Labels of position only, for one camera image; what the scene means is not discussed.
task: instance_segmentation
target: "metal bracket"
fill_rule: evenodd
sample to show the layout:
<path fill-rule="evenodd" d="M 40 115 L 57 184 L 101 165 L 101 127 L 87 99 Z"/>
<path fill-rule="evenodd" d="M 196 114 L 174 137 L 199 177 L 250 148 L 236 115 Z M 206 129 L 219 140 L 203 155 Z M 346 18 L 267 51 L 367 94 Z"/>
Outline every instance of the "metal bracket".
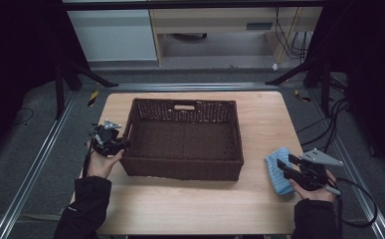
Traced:
<path fill-rule="evenodd" d="M 105 129 L 115 129 L 115 128 L 121 128 L 121 124 L 117 124 L 115 122 L 112 122 L 108 119 L 105 119 L 104 121 L 104 128 Z"/>
<path fill-rule="evenodd" d="M 313 163 L 332 165 L 332 166 L 343 166 L 343 162 L 329 156 L 316 148 L 308 151 L 300 156 L 301 159 L 310 161 Z"/>

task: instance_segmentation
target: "basket handle hole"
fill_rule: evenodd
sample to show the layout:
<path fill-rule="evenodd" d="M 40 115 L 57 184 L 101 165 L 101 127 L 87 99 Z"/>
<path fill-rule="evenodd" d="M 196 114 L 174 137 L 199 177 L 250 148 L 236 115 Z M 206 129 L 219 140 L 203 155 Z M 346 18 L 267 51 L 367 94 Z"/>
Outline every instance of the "basket handle hole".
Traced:
<path fill-rule="evenodd" d="M 195 111 L 194 106 L 182 106 L 182 105 L 175 105 L 174 109 L 177 111 Z"/>

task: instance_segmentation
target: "wooden tabletop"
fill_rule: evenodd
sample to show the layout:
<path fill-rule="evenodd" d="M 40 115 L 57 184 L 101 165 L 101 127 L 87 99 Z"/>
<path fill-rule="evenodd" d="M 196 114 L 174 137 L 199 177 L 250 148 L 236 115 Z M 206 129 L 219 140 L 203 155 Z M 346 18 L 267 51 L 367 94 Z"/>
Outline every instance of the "wooden tabletop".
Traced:
<path fill-rule="evenodd" d="M 113 168 L 107 218 L 98 230 L 111 235 L 291 234 L 294 194 L 277 195 L 265 157 L 281 146 L 301 154 L 283 97 L 278 92 L 112 94 L 105 119 L 123 128 L 134 98 L 233 100 L 237 103 L 245 164 L 239 181 L 182 181 L 129 177 Z"/>

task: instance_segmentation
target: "brown wicker basket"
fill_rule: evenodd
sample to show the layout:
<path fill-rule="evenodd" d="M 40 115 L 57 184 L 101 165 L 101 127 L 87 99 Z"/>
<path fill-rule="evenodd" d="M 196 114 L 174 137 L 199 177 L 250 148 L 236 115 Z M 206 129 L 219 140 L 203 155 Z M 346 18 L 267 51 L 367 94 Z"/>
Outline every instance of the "brown wicker basket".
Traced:
<path fill-rule="evenodd" d="M 234 101 L 134 99 L 123 136 L 129 176 L 237 181 L 244 164 Z"/>

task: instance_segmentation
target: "black sleeve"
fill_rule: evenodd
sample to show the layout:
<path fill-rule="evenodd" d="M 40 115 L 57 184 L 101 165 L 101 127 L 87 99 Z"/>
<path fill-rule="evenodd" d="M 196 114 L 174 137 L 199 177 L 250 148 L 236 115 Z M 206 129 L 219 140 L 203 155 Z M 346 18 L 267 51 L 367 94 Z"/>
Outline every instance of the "black sleeve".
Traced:
<path fill-rule="evenodd" d="M 294 226 L 291 239 L 340 238 L 331 202 L 301 200 L 294 207 Z"/>
<path fill-rule="evenodd" d="M 96 230 L 104 223 L 111 182 L 92 176 L 75 180 L 75 201 L 62 214 L 55 239 L 97 238 Z"/>

